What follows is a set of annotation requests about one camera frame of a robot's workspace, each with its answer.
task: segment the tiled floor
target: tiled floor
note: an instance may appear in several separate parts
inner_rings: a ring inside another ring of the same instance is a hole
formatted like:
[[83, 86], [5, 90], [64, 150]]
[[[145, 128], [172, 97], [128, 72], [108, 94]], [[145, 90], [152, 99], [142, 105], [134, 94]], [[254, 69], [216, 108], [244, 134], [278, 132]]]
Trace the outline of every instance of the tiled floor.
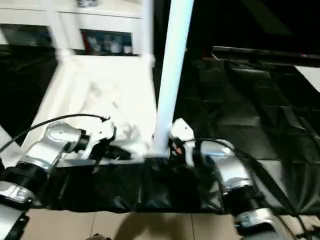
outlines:
[[23, 240], [238, 240], [230, 216], [178, 213], [75, 213], [31, 210]]

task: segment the white pole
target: white pole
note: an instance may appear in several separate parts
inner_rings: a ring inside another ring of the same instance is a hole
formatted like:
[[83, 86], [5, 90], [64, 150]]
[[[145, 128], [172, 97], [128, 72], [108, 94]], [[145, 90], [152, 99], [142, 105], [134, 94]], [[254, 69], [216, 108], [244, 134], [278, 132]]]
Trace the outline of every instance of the white pole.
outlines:
[[174, 118], [194, 0], [172, 0], [162, 67], [153, 151], [165, 154]]
[[142, 0], [142, 57], [154, 61], [154, 0]]
[[[0, 147], [5, 145], [11, 139], [11, 136], [0, 125]], [[2, 164], [7, 168], [15, 166], [22, 155], [23, 150], [21, 147], [16, 142], [13, 142], [3, 150], [3, 152], [1, 152], [0, 157], [2, 158]]]
[[53, 40], [55, 53], [59, 61], [64, 61], [71, 57], [72, 51], [69, 49], [67, 35], [64, 31], [59, 13], [55, 9], [55, 0], [42, 0], [46, 11], [46, 18], [49, 24], [50, 36]]

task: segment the black plastic sheet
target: black plastic sheet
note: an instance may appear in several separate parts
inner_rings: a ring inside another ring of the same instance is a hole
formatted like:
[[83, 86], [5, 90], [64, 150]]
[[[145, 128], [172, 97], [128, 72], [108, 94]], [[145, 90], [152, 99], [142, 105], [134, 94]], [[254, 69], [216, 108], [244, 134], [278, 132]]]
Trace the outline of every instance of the black plastic sheet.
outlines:
[[[268, 170], [303, 215], [320, 212], [320, 94], [294, 68], [223, 61], [185, 61], [175, 118], [196, 137], [226, 139]], [[226, 214], [213, 173], [146, 164], [55, 169], [42, 207], [75, 212]], [[255, 173], [279, 214], [290, 214], [273, 185]]]
[[11, 136], [31, 126], [57, 64], [54, 48], [0, 45], [0, 125]]

